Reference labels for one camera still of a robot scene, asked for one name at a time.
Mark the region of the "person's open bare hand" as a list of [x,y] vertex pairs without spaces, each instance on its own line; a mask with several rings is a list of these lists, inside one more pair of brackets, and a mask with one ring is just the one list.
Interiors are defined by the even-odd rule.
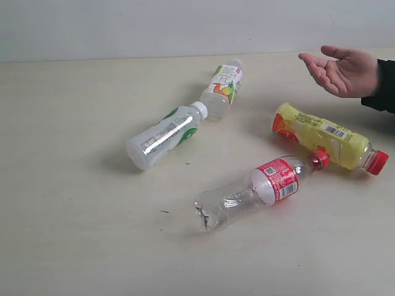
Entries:
[[328,93],[341,98],[362,98],[374,94],[380,80],[378,60],[358,49],[322,46],[318,57],[300,53],[311,77]]

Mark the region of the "black sleeved forearm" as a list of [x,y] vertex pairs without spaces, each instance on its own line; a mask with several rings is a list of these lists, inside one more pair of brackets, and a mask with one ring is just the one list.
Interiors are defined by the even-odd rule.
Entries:
[[361,98],[363,106],[394,113],[395,63],[378,59],[378,86],[371,96]]

